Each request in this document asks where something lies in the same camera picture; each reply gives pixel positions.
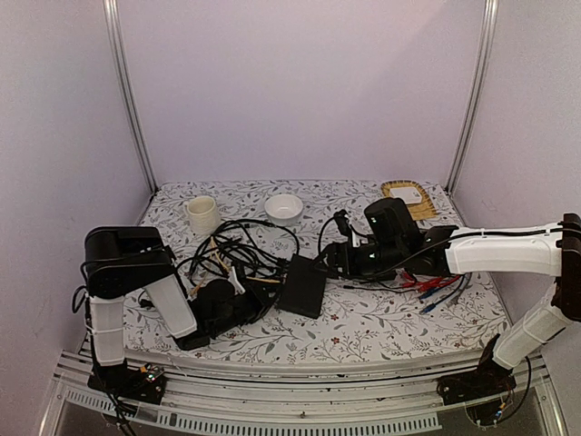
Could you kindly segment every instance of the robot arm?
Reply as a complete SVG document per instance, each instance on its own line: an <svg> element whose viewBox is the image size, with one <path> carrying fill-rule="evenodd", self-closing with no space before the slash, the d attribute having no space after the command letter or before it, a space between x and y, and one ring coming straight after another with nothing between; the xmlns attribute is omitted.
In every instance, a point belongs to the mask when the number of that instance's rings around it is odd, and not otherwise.
<svg viewBox="0 0 581 436"><path fill-rule="evenodd" d="M566 214L561 223L530 228L435 226L426 232L400 199L378 200L365 215L373 231L368 243L355 245L353 238L332 243L316 259L327 259L331 276L389 280L396 268L405 268L433 276L521 272L556 278L521 320L488 343L474 371L439 380L438 393L446 404L513 389L513 368L572 322L581 321L581 219L576 214ZM336 221L345 235L349 225L337 217Z"/></svg>
<svg viewBox="0 0 581 436"><path fill-rule="evenodd" d="M576 272L581 241L578 233L567 231L578 231L580 224L576 215L568 214L562 223L539 227L494 232L481 230L480 236L467 238L461 235L477 231L462 228L452 233L451 236L457 239L446 249L451 273L521 272L556 277L556 282L543 298L515 325L493 340L491 359L500 367L512 370L573 321L581 320L577 300L581 282Z"/></svg>
<svg viewBox="0 0 581 436"><path fill-rule="evenodd" d="M158 368L131 370L123 346L123 302L144 288L178 346L205 345L172 260L169 247L153 227L100 227L87 234L85 305L94 358L89 387L138 401L159 403L165 380Z"/></svg>
<svg viewBox="0 0 581 436"><path fill-rule="evenodd" d="M488 343L474 371L438 380L438 393L446 404L514 389L512 370L567 326L581 321L580 231L581 220L568 213L561 223L541 227L481 230L481 235L469 237L462 235L477 231L463 228L451 234L454 240L445 250L451 273L540 273L556 280L525 316Z"/></svg>

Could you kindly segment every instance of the wire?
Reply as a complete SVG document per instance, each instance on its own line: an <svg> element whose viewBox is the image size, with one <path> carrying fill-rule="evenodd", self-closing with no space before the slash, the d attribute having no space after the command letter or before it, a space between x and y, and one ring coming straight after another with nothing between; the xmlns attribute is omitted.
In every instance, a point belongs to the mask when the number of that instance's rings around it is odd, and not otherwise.
<svg viewBox="0 0 581 436"><path fill-rule="evenodd" d="M389 287L383 287L383 288L363 288L363 287L359 287L359 286L351 286L350 284L344 284L343 285L343 289L356 289L359 291L383 291L383 292L393 292L393 293L410 293L410 292L416 292L415 289L406 289L406 288L389 288ZM397 289L406 289L406 291L397 291Z"/></svg>
<svg viewBox="0 0 581 436"><path fill-rule="evenodd" d="M327 228L327 226L329 224L331 224L331 222L333 222L335 220L334 216L331 216L324 224L323 226L320 228L320 232L319 232L319 239L317 240L317 253L320 254L321 252L321 245L322 245L322 240L323 240L323 234L325 233L325 229Z"/></svg>
<svg viewBox="0 0 581 436"><path fill-rule="evenodd" d="M578 233L581 234L581 231L579 230L574 230L574 229L565 229L562 227L556 227L554 229L550 229L548 230L550 233L558 233L558 232L572 232L572 233ZM463 239L463 238L470 238L473 236L508 236L508 237L523 237L523 236L534 236L537 234L545 234L547 233L546 229L541 229L541 230L533 230L533 231L528 231L528 232L503 232L503 231L484 231L484 232L470 232L470 233L462 233L462 234L455 234L450 236L449 238L443 239L442 241L438 241L437 243L433 243L430 246L423 248L413 254L411 254L410 256L408 256L406 259L404 259L401 262L398 262L394 265L391 265L390 267L388 267L385 270L382 270L380 272L376 272L375 274L369 276L369 277L364 277L364 279L373 279L373 278L378 278L381 277L382 275L389 273L393 270L396 270L400 267L402 267L405 263L407 263L410 259L413 259L415 257L418 257L419 255L428 252L430 250L433 250L434 248L439 247L440 245L444 245L445 243L449 243L451 241L456 241L457 239Z"/></svg>
<svg viewBox="0 0 581 436"><path fill-rule="evenodd" d="M437 277L435 279L436 281L434 284L429 284L428 282L428 286L426 284L420 285L419 291L423 293L419 296L419 299L425 300L426 298L431 297L434 293L440 292L442 289L445 289L448 286L450 286L450 284L457 282L458 280L460 280L461 277L462 277L461 275L455 275L451 279L448 279L447 281L444 282L442 282L443 280L442 277Z"/></svg>
<svg viewBox="0 0 581 436"><path fill-rule="evenodd" d="M177 269L189 264L186 276L197 292L205 282L207 274L228 278L230 269L234 266L241 276L254 281L279 284L286 273L290 261L269 253L256 243L248 231L250 225L262 225L269 228L278 228L291 235L295 243L295 253L300 252L299 238L286 227L266 221L242 219L222 223L197 248L194 256L180 261ZM244 233L242 238L232 238L226 233L239 230ZM202 281L196 283L194 276L198 269L206 271Z"/></svg>
<svg viewBox="0 0 581 436"><path fill-rule="evenodd" d="M93 336L91 336L91 359L93 361L94 368L93 374L97 381L99 382L99 384L101 385L102 391L105 392L107 398L113 404L117 428L123 433L124 436L137 436L131 424L127 420L127 417L125 416L125 413L135 413L136 409L133 406L129 406L122 402L121 400L119 400L119 395L117 393L111 391L110 389L107 389L103 380L101 379L101 376L99 375L99 371L97 369L99 364L94 351Z"/></svg>
<svg viewBox="0 0 581 436"><path fill-rule="evenodd" d="M133 257L137 257L137 256L142 256L144 254L150 254L150 253L167 253L165 251L165 249L163 247L156 247L156 248L151 248L151 249L145 249L141 252L138 253L132 253L132 254L128 254L126 256L123 257L112 257L110 259L95 259L93 261L85 261L83 263L81 263L81 266L79 267L81 269L81 274L83 275L84 280L87 282L87 273L86 273L86 266L87 265L91 265L94 263L110 263L110 262L119 262L119 261L124 261L126 259L131 259Z"/></svg>
<svg viewBox="0 0 581 436"><path fill-rule="evenodd" d="M460 279L460 283L458 284L456 289L454 291L452 291L451 293L449 293L448 295L446 295L446 296L440 298L438 301L436 301L436 305L438 306L439 304L442 304L445 300L447 300L452 295L454 295L456 292L458 292L463 286L465 286L465 284L464 284L465 282L466 282L466 276L463 275L462 278Z"/></svg>
<svg viewBox="0 0 581 436"><path fill-rule="evenodd" d="M414 274L412 274L411 272L407 272L404 271L403 272L403 278L408 281L404 284L405 287L409 288L411 286L415 286L416 284L418 284L418 277L416 277Z"/></svg>
<svg viewBox="0 0 581 436"><path fill-rule="evenodd" d="M86 291L86 289L87 289L87 286L85 284L82 284L81 286L79 286L78 288L76 288L74 290L74 293L73 293L73 301L71 303L71 309L73 309L73 313L79 312L79 310L81 309L81 307L83 307L83 303L84 303L84 300L86 298L86 294L83 293L83 296L81 297L81 300L77 301L76 299L77 299L77 297L79 295L79 292L80 291Z"/></svg>
<svg viewBox="0 0 581 436"><path fill-rule="evenodd" d="M459 300L460 296L462 295L462 293L464 293L464 291L468 288L468 285L472 281L472 272L469 272L468 274L465 274L464 276L466 277L464 284L462 285L461 289L458 290L458 292L456 292L456 291L453 292L456 295L454 296L454 298L452 298L450 301L448 301L447 306L458 304L458 300Z"/></svg>
<svg viewBox="0 0 581 436"><path fill-rule="evenodd" d="M361 238L369 239L371 237L372 239L375 239L372 237L372 235L363 234L361 232L358 232L357 230L355 230L355 227L353 227L351 224L349 224L349 228L351 229L352 232L354 232L355 234L357 234Z"/></svg>
<svg viewBox="0 0 581 436"><path fill-rule="evenodd" d="M495 427L495 426L501 424L504 421L508 421L510 418L512 418L513 416L515 416L517 414L517 412L520 410L520 408L525 403L525 400L527 399L527 396L528 396L528 392L530 391L531 379L533 377L533 368L532 368L532 366L530 364L530 359L528 359L528 356L526 356L525 359L527 360L528 376L527 376L527 387L525 388L525 393L523 394L523 397L520 399L520 401L518 402L517 406L507 416L501 417L494 424L480 425L480 427Z"/></svg>

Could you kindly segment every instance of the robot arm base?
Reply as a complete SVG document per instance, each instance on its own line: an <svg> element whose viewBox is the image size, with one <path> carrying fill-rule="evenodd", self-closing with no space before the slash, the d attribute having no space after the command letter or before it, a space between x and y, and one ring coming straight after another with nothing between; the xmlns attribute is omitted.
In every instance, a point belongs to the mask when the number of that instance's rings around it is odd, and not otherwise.
<svg viewBox="0 0 581 436"><path fill-rule="evenodd" d="M94 365L87 386L129 400L161 404L166 379L162 370L147 364L138 370L127 367L127 362L114 366Z"/></svg>
<svg viewBox="0 0 581 436"><path fill-rule="evenodd" d="M512 370L507 370L492 360L499 336L496 335L487 344L475 370L446 375L438 379L437 391L444 404L477 400L517 387Z"/></svg>

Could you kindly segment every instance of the blue wire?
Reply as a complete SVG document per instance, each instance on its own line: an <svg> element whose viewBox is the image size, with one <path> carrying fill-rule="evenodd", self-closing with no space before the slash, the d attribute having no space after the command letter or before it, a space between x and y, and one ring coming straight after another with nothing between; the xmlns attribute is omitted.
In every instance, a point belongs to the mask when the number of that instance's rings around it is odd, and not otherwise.
<svg viewBox="0 0 581 436"><path fill-rule="evenodd" d="M448 288L450 286L450 284L445 284L444 286L434 286L433 288L429 288L427 291L422 293L418 298L419 298L419 300L425 300L428 297L431 297L436 292L441 291L442 289Z"/></svg>
<svg viewBox="0 0 581 436"><path fill-rule="evenodd" d="M440 304L442 304L445 300L447 300L452 295L454 295L456 292L458 292L460 289L462 289L462 286L464 285L465 280L466 280L466 275L463 275L462 278L460 279L460 283L458 284L458 286L456 287L456 289L454 291L452 291L451 293L449 293L445 297L440 298L438 301L433 302L432 304L428 304L426 307L424 307L421 310L420 314L425 315L426 313L430 313L434 309L436 309L436 307L438 307Z"/></svg>

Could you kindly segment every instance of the white mug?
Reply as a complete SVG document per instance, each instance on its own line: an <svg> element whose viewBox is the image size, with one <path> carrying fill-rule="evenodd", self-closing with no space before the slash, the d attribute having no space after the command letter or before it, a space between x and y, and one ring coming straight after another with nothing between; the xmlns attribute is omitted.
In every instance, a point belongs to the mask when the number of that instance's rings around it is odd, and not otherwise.
<svg viewBox="0 0 581 436"><path fill-rule="evenodd" d="M201 195L183 205L194 234L207 236L220 225L220 213L216 201L210 196Z"/></svg>

